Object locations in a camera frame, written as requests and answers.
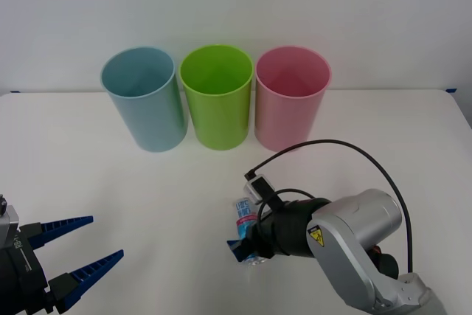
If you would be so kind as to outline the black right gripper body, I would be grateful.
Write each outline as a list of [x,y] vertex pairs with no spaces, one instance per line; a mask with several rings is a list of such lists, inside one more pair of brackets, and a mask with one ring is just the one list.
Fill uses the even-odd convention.
[[279,245],[274,234],[274,217],[272,212],[264,212],[260,222],[254,222],[246,232],[246,238],[253,253],[262,258],[271,259],[275,255],[289,256]]

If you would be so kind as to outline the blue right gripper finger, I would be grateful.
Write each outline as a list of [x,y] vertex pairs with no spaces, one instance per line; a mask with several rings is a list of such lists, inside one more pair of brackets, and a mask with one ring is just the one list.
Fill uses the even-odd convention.
[[247,238],[240,240],[228,240],[226,243],[238,262],[251,260],[256,257],[256,254],[254,253],[254,247],[251,241]]

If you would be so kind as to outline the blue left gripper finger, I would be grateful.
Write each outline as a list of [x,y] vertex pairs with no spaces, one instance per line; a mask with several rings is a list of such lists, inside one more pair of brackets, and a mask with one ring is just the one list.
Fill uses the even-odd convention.
[[107,274],[122,258],[119,250],[109,256],[69,273],[64,273],[48,282],[52,304],[59,314],[70,310],[80,298]]
[[32,249],[36,250],[65,234],[93,222],[94,217],[90,215],[48,223],[26,224],[20,227],[20,231],[26,237]]

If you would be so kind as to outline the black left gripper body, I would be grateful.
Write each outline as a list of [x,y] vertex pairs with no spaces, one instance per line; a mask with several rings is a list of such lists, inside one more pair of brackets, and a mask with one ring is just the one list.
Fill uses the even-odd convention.
[[17,232],[12,246],[1,250],[1,313],[53,312],[52,295],[46,291],[44,270],[34,250],[48,243],[48,235]]

